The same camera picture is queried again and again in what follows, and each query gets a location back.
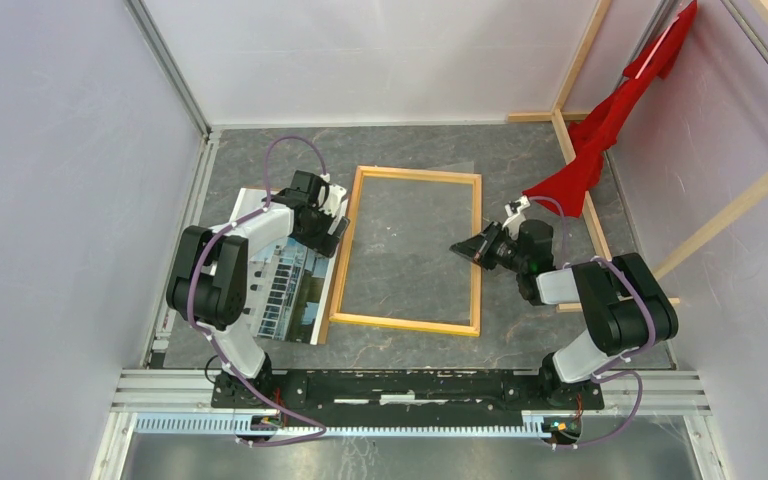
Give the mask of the building photo print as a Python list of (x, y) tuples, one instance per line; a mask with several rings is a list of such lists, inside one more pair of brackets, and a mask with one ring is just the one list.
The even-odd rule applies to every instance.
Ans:
[(260, 214), (231, 231), (254, 239), (248, 247), (245, 299), (234, 323), (237, 332), (253, 337), (317, 345), (337, 258), (327, 257), (288, 236), (273, 237), (275, 229), (257, 226), (290, 215), (277, 202), (263, 210), (265, 192), (242, 188), (231, 214), (233, 221), (245, 214)]

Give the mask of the brown cardboard backing board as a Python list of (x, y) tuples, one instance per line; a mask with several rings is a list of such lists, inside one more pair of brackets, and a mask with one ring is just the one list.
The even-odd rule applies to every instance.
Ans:
[(337, 258), (284, 237), (249, 258), (241, 318), (259, 338), (323, 344)]

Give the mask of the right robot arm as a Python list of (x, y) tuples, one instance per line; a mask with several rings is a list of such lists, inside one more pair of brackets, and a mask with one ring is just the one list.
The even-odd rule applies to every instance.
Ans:
[(553, 228), (543, 221), (526, 220), (516, 234), (493, 222), (449, 249), (484, 270), (503, 267), (513, 272), (521, 297), (533, 306), (580, 306), (584, 331), (548, 355), (539, 369), (540, 400), (562, 408), (577, 396), (577, 384), (602, 380), (615, 365), (675, 337), (679, 322), (639, 254), (595, 257), (560, 268), (553, 237)]

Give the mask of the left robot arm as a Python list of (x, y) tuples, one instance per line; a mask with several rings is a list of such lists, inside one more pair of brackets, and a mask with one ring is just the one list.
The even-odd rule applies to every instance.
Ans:
[(298, 171), (289, 187), (268, 192), (251, 212), (224, 225), (190, 226), (180, 237), (166, 301), (215, 347), (235, 392), (250, 407), (266, 405), (274, 381), (261, 371), (268, 356), (242, 317), (253, 255), (277, 242), (332, 258), (350, 223), (347, 191), (328, 175)]

